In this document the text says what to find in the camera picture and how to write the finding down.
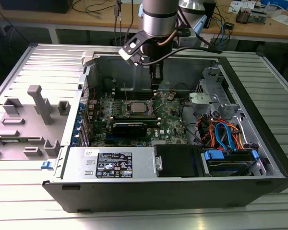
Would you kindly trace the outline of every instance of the side panel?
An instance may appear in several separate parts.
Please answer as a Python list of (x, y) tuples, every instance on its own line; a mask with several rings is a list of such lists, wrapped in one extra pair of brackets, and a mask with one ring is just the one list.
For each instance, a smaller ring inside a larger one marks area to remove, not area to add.
[(49, 184), (43, 187), (67, 212), (243, 207), (282, 180), (167, 183)]
[[(263, 139), (265, 145), (267, 146), (270, 154), (273, 159), (276, 161), (277, 166), (284, 176), (288, 178), (288, 158), (285, 155), (284, 151), (280, 147), (273, 133), (271, 132), (269, 126), (266, 124), (265, 120), (259, 113), (256, 108), (253, 100), (249, 96), (248, 92), (245, 90), (240, 79), (238, 78), (236, 72), (228, 62), (226, 58), (220, 58), (222, 67), (224, 68), (225, 73), (227, 74), (229, 85), (235, 90), (239, 100), (244, 106), (245, 110), (249, 114), (252, 122), (254, 123), (260, 137)], [(288, 179), (286, 182), (276, 190), (272, 192), (282, 192), (288, 188)]]

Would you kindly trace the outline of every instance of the chip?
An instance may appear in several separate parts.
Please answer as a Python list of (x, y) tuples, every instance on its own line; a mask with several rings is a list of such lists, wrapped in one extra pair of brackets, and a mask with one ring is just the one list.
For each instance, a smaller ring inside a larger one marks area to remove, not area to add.
[(145, 113), (146, 112), (146, 104), (142, 102), (133, 102), (131, 104), (131, 112), (132, 113)]

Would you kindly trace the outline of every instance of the power supply label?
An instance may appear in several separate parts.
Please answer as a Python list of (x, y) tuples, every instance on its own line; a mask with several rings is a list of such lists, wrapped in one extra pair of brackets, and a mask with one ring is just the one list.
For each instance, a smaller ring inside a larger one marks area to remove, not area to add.
[(97, 178), (132, 178), (132, 153), (99, 153), (96, 166)]

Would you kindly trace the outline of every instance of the blue latch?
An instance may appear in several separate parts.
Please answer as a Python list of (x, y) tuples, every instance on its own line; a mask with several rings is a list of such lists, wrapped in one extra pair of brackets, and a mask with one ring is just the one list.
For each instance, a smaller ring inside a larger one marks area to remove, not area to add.
[(51, 165), (52, 165), (52, 163), (50, 161), (44, 161), (40, 168), (41, 169), (52, 169)]
[(78, 143), (78, 138), (77, 137), (72, 137), (71, 141), (74, 142), (74, 143)]
[(79, 122), (79, 121), (81, 121), (81, 120), (82, 120), (82, 117), (81, 117), (81, 116), (79, 116), (79, 115), (77, 115), (77, 116), (76, 116), (76, 121), (78, 121), (78, 122)]
[(75, 122), (75, 127), (80, 128), (81, 124), (79, 122)]
[(84, 109), (85, 109), (85, 105), (83, 103), (79, 103), (78, 110), (81, 111), (81, 110), (84, 110)]
[(257, 152), (256, 150), (253, 150), (253, 151), (252, 151), (252, 154), (253, 154), (255, 160), (258, 160), (258, 159), (259, 159), (259, 155), (258, 155), (258, 152)]
[(216, 149), (211, 149), (207, 150), (205, 153), (205, 159), (210, 160), (210, 159), (224, 159), (223, 152), (221, 150), (216, 150)]
[(73, 131), (72, 131), (72, 134), (73, 135), (77, 135), (79, 133), (79, 130), (78, 129), (74, 129)]

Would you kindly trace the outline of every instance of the black box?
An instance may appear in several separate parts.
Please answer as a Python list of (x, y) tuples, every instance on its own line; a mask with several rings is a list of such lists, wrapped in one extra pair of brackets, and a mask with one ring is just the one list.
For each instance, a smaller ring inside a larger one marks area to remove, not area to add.
[(73, 0), (0, 0), (4, 10), (67, 13)]
[(205, 15), (207, 16), (204, 28), (209, 28), (213, 12), (215, 11), (216, 2), (215, 0), (204, 0), (203, 5), (205, 7)]

